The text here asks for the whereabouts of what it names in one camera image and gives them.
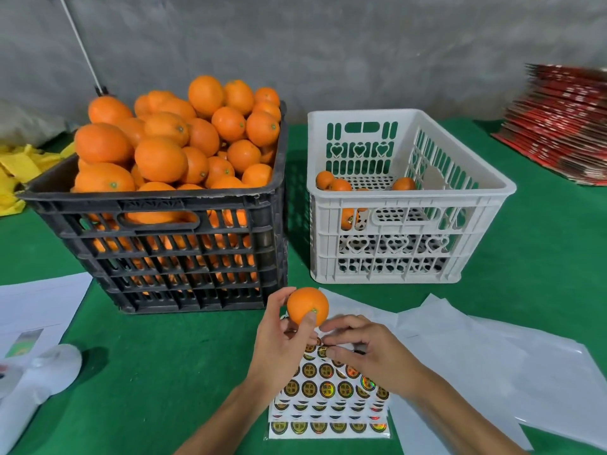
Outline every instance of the gray wall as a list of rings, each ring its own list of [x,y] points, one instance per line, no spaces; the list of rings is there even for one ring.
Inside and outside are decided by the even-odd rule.
[[[525,62],[604,66],[607,0],[68,0],[101,82],[132,104],[200,74],[312,110],[496,118]],[[0,0],[0,98],[75,122],[94,82],[59,0]]]

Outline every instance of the black plastic crate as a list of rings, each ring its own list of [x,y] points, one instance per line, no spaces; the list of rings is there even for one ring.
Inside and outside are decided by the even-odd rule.
[[[265,187],[74,194],[73,155],[18,196],[123,312],[264,308],[287,283],[284,102],[281,109],[274,173]],[[198,222],[139,225],[125,217],[161,211],[192,212]]]

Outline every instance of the green table surface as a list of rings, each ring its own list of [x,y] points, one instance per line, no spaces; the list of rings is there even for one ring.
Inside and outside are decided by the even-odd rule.
[[[604,252],[607,189],[577,186],[523,158],[488,134],[495,123],[442,125],[510,177],[509,198],[456,284],[330,285],[327,289],[398,312],[432,292],[469,315],[573,338],[607,373]],[[289,283],[317,286],[308,270],[305,198],[307,128],[290,133]],[[0,218],[0,284],[83,271],[31,210]],[[245,376],[262,311],[124,315],[93,283],[63,340],[83,352],[83,370],[35,415],[13,455],[169,454]],[[538,454],[601,453],[537,429],[524,431]],[[267,414],[238,453],[400,454],[390,440],[266,441]]]

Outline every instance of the person's left hand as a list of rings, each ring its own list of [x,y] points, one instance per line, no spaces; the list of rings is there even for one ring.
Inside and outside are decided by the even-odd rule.
[[[316,314],[309,312],[299,326],[280,319],[280,307],[296,288],[282,288],[268,297],[257,337],[247,380],[261,390],[268,404],[297,371],[307,344],[316,344]]]

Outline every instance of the red cardboard stack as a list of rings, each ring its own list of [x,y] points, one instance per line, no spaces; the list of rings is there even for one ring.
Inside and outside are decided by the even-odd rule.
[[[607,69],[527,64],[530,89],[493,134],[582,185],[607,185]]]

